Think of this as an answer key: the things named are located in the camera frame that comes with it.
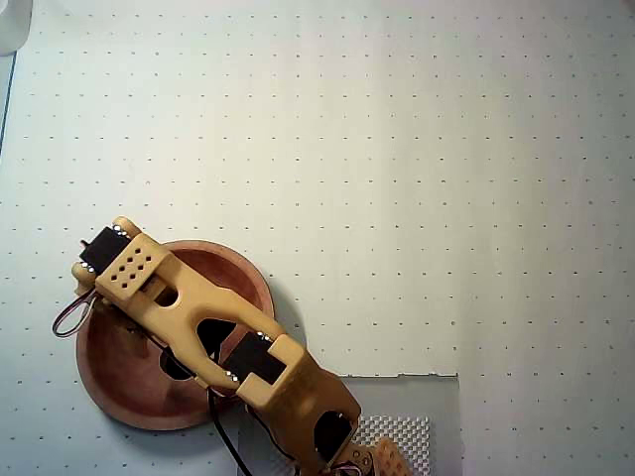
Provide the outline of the orange gripper black servo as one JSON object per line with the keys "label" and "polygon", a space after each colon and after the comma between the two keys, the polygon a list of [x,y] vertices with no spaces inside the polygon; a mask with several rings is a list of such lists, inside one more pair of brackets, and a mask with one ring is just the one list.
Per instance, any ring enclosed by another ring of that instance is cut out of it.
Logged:
{"label": "orange gripper black servo", "polygon": [[85,294],[94,287],[94,282],[122,253],[130,241],[141,233],[141,229],[125,216],[116,217],[91,241],[81,240],[83,250],[78,261],[71,266],[76,280],[77,294]]}

